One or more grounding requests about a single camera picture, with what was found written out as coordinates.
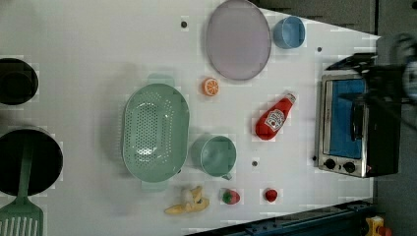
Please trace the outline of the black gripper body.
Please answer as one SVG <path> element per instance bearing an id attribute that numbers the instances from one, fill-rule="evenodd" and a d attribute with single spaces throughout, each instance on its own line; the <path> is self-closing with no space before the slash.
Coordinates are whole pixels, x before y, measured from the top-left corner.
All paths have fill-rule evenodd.
<path id="1" fill-rule="evenodd" d="M 381 108 L 390 117 L 416 131 L 416 124 L 394 111 L 395 105 L 416 106 L 416 35 L 402 32 L 380 37 L 374 53 L 355 53 L 337 62 L 338 70 L 353 70 L 368 87 L 362 93 L 339 97 L 355 104 Z"/>

